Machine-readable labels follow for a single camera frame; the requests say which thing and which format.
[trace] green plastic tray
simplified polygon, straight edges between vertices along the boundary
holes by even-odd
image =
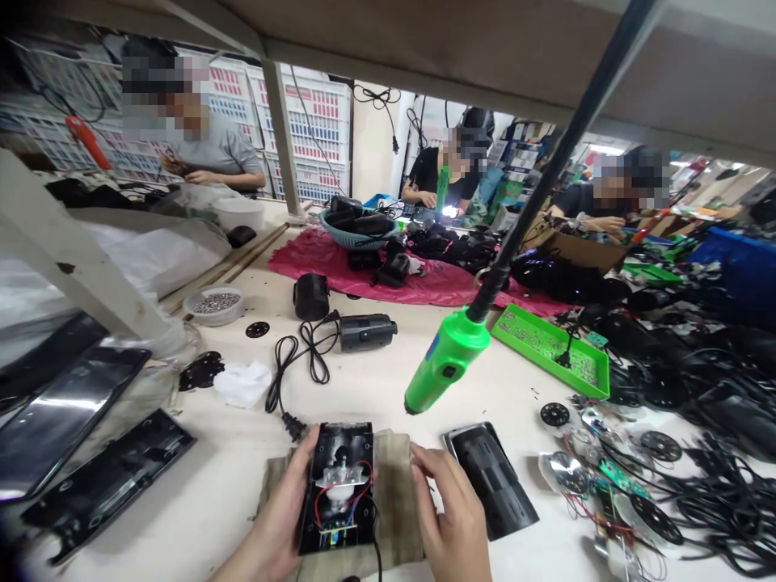
[[[650,285],[669,287],[670,285],[678,285],[682,282],[682,279],[678,275],[674,275],[670,271],[666,271],[663,268],[656,265],[650,265],[645,263],[625,263],[622,265],[626,271],[633,273],[634,276],[644,275],[649,281]]]
[[[512,304],[496,322],[491,335],[534,364],[592,399],[609,397],[609,356],[584,341],[571,342],[571,368],[555,361],[568,345],[568,333]]]

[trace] pink cloth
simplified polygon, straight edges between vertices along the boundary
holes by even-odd
[[[325,275],[329,287],[341,293],[409,305],[462,306],[473,298],[474,276],[455,265],[421,259],[424,276],[410,275],[401,289],[386,285],[371,286],[373,273],[351,271],[348,253],[325,230],[308,228],[293,241],[272,253],[269,268],[281,275],[298,279],[308,272]],[[498,307],[515,303],[540,317],[569,311],[571,306],[553,301],[542,293],[524,297],[526,289],[509,280],[507,293],[499,293]]]

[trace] white plastic bowl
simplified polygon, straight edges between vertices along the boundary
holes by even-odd
[[[240,296],[240,300],[231,307],[227,307],[226,309],[217,311],[216,313],[199,314],[194,312],[194,307],[197,303],[210,295],[214,295],[215,293],[234,293],[235,295]],[[209,285],[207,287],[203,287],[202,289],[198,289],[186,297],[183,300],[183,311],[193,315],[193,322],[199,323],[200,325],[209,327],[229,325],[233,321],[237,321],[237,319],[243,313],[245,313],[245,297],[240,292],[240,290],[237,289],[237,287],[232,287],[231,285]]]
[[[222,198],[213,202],[218,223],[225,232],[237,226],[250,226],[256,233],[264,228],[264,204],[250,198]]]

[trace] black pole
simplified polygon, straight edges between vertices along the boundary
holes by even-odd
[[[627,58],[631,47],[641,32],[642,26],[647,21],[648,16],[658,1],[630,0],[604,51],[604,56],[598,63],[588,88],[582,95],[582,100],[574,112],[571,123],[569,123],[565,133],[560,138],[558,148],[547,163],[539,184],[525,203],[517,219],[517,224],[504,241],[501,252],[491,266],[491,271],[483,282],[483,286],[480,287],[477,296],[466,311],[466,317],[470,321],[477,323],[485,321],[488,310],[493,305],[501,285],[509,274],[512,256],[520,249],[525,234],[534,222],[538,212],[542,209],[544,201],[552,193],[553,184],[558,181],[566,161],[571,157],[577,142],[582,138],[593,117],[598,113],[598,109],[608,95],[609,88],[612,86],[622,63]]]

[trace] beige cloth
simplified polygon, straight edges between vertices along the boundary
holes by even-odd
[[[285,472],[293,450],[285,458],[267,461],[259,507],[267,502]],[[410,437],[380,432],[374,436],[374,466],[377,478],[373,494],[377,501],[377,541],[383,571],[424,558],[418,526],[415,484],[410,473]],[[365,578],[377,572],[374,546],[356,546],[307,555],[290,580],[340,582],[348,576]]]

